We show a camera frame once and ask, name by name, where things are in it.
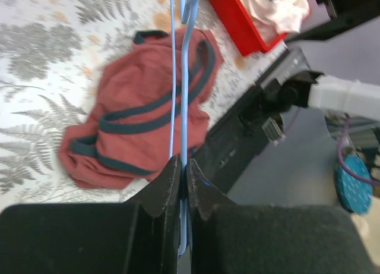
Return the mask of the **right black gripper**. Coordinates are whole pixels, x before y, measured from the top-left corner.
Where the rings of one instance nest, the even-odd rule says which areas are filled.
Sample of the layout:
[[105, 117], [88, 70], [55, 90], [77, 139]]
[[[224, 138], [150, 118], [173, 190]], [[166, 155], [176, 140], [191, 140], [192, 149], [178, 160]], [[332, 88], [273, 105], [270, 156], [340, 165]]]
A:
[[316, 0], [317, 4], [324, 4], [328, 16], [335, 19], [295, 36], [288, 37], [286, 43], [301, 40], [326, 41], [379, 17], [379, 14], [341, 15], [338, 17], [340, 14], [359, 8], [370, 1], [374, 0]]

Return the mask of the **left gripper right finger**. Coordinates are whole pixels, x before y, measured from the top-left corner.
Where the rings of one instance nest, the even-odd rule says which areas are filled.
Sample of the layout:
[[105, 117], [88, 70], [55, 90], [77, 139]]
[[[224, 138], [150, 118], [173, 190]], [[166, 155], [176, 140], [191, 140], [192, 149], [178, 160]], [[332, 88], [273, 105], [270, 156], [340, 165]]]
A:
[[188, 163], [192, 273], [372, 273], [349, 214], [335, 206], [243, 206]]

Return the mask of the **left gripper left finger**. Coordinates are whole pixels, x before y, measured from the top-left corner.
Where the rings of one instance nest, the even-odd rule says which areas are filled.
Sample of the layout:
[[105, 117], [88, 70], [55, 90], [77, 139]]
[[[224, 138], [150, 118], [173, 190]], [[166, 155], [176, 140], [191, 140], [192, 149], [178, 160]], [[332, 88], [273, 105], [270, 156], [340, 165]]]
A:
[[181, 160], [123, 203], [16, 204], [1, 213], [2, 273], [176, 273]]

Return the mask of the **red tank top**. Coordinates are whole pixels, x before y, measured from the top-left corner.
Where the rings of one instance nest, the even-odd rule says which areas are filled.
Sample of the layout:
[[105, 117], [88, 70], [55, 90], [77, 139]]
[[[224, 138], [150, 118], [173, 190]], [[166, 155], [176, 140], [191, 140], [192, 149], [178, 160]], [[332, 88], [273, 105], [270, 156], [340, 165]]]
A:
[[123, 189], [154, 180], [181, 151], [184, 30], [136, 32], [132, 50], [109, 64], [87, 121], [67, 127], [59, 158], [81, 188]]

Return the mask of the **light blue wire hanger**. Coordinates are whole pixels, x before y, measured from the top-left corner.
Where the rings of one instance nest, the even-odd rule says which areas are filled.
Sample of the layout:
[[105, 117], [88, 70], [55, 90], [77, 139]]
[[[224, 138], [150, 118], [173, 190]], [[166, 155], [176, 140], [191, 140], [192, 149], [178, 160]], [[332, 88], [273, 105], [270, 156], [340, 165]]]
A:
[[[188, 161], [188, 93], [189, 93], [189, 76], [188, 76], [188, 49], [192, 31], [197, 20], [199, 0], [179, 0], [180, 2], [180, 20], [186, 25], [181, 47], [181, 99], [180, 99], [180, 195], [179, 195], [179, 247], [177, 257], [182, 256], [188, 246], [188, 222], [187, 222], [187, 197], [185, 191], [186, 184], [186, 165]], [[170, 0], [170, 19], [171, 19], [171, 41], [172, 41], [172, 110], [170, 116], [170, 141], [169, 156], [173, 156], [174, 147], [174, 127], [176, 112], [176, 40], [175, 40], [175, 2]]]

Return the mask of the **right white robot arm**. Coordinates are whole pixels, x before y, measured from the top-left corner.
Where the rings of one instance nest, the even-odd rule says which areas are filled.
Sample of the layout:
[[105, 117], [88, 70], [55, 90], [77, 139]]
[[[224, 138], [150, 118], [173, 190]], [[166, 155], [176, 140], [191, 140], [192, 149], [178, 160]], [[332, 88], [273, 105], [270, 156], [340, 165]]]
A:
[[[328, 8], [330, 20], [293, 36], [295, 40], [328, 40], [379, 16], [379, 0], [316, 0]], [[306, 70], [286, 80], [275, 91], [264, 90], [260, 107], [265, 114], [292, 106], [332, 110], [379, 120], [379, 86], [342, 80]]]

